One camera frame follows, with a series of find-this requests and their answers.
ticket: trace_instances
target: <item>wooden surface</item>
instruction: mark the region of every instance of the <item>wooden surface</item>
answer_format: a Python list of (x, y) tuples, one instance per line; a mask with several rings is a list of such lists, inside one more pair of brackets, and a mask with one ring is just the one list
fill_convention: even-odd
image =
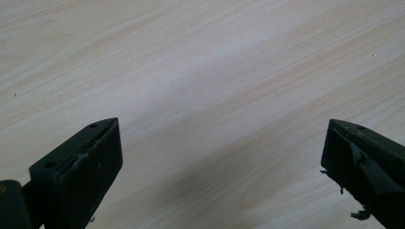
[(405, 144), (405, 2), (1, 1), (0, 178), (114, 116), (88, 228), (381, 228), (320, 159), (330, 118)]

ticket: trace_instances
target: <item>mounting hole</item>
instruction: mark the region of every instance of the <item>mounting hole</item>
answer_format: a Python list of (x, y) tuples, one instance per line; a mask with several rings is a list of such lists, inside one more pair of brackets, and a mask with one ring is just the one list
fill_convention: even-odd
[(56, 163), (53, 161), (45, 163), (44, 167), (47, 169), (52, 169), (54, 166), (56, 166)]

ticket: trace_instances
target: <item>light wood grain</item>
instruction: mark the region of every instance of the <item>light wood grain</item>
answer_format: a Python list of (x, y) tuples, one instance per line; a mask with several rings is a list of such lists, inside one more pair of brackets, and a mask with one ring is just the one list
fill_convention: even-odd
[(0, 178), (113, 116), (88, 228), (381, 228), (320, 157), (330, 118), (405, 144), (405, 2), (2, 1)]

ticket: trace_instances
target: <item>dark plastic bracket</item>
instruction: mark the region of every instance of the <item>dark plastic bracket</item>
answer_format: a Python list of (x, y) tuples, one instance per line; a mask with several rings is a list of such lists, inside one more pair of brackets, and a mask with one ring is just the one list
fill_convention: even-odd
[(117, 118), (95, 122), (30, 167), (0, 181), (0, 228), (85, 228), (122, 167)]
[(323, 171), (347, 189), (364, 211), (387, 228), (405, 228), (405, 147), (363, 126), (332, 119), (322, 154)]

